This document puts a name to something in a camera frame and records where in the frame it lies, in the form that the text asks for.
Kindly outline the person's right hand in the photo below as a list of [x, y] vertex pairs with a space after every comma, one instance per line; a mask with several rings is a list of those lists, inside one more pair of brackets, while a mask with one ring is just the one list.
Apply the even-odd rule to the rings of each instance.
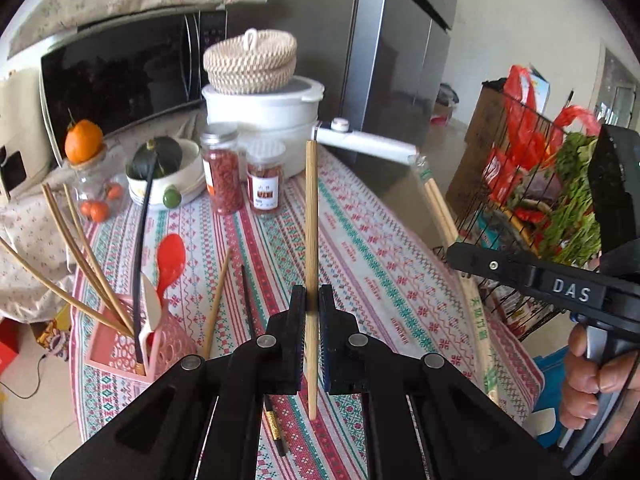
[[[559, 407], [560, 423], [567, 429], [579, 430], [598, 412], [597, 393], [603, 399], [605, 393], [623, 389], [626, 379], [638, 356], [629, 352], [606, 363], [601, 368], [586, 359], [587, 334], [581, 325], [575, 325], [568, 336], [568, 351], [564, 359], [565, 379]], [[628, 385], [620, 409], [614, 415], [608, 432], [603, 438], [605, 454], [612, 451], [639, 403], [639, 370]]]

